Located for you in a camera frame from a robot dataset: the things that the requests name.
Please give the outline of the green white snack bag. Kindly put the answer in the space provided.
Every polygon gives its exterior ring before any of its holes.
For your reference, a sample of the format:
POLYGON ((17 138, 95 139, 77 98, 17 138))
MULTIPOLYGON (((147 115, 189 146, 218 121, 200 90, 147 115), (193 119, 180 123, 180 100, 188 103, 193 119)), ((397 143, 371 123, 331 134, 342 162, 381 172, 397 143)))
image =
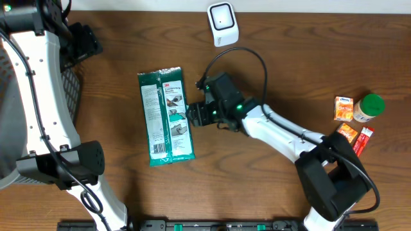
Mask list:
POLYGON ((195 159, 182 69, 137 75, 143 103, 150 166, 195 159))

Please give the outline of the orange small box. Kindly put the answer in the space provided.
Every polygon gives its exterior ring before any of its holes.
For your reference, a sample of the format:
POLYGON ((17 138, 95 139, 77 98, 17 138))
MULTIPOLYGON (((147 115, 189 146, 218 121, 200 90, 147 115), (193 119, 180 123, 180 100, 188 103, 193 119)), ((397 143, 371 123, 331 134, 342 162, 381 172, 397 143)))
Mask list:
POLYGON ((356 138, 358 135, 358 132, 354 129, 351 128, 348 124, 342 123, 338 129, 337 132, 343 135, 349 143, 352 143, 352 141, 356 138))
POLYGON ((335 97, 334 120, 350 122, 353 119, 353 98, 335 97))

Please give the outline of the red white snack stick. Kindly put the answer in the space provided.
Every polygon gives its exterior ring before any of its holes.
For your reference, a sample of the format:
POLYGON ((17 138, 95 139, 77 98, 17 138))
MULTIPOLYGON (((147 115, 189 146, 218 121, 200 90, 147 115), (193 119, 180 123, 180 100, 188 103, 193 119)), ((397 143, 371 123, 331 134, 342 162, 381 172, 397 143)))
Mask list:
POLYGON ((370 126, 364 126, 358 136, 353 149, 357 157, 359 157, 364 148, 366 147, 369 139, 371 138, 372 134, 374 133, 375 129, 371 128, 370 126))

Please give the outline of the green lid spice jar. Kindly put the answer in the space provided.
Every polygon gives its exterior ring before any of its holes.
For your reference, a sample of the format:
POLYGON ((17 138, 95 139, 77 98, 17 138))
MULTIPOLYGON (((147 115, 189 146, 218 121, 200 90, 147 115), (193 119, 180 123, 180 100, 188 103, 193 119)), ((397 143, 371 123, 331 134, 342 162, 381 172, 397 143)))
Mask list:
POLYGON ((385 111, 385 101, 377 94, 368 94, 354 105, 353 119, 366 123, 385 111))

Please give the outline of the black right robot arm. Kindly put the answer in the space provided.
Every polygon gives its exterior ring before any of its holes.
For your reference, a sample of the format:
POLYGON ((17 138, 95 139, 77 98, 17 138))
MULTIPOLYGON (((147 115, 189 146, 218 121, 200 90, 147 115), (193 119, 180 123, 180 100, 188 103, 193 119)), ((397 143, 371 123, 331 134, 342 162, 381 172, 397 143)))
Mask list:
POLYGON ((336 230, 372 184, 348 140, 306 130, 254 98, 244 98, 227 73, 202 77, 196 86, 205 99, 188 106, 193 126, 216 124, 242 132, 291 161, 311 205, 299 230, 336 230))

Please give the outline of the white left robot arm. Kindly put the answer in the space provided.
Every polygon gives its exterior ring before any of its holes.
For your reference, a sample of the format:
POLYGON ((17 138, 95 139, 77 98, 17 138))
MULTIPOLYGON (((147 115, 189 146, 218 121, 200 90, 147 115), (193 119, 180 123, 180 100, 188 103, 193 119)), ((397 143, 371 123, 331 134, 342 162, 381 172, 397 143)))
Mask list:
POLYGON ((26 119, 27 154, 17 172, 74 196, 93 229, 132 230, 127 206, 104 177, 101 144, 82 142, 75 128, 82 83, 71 69, 102 47, 89 26, 69 24, 70 10, 60 1, 1 2, 1 38, 26 119))

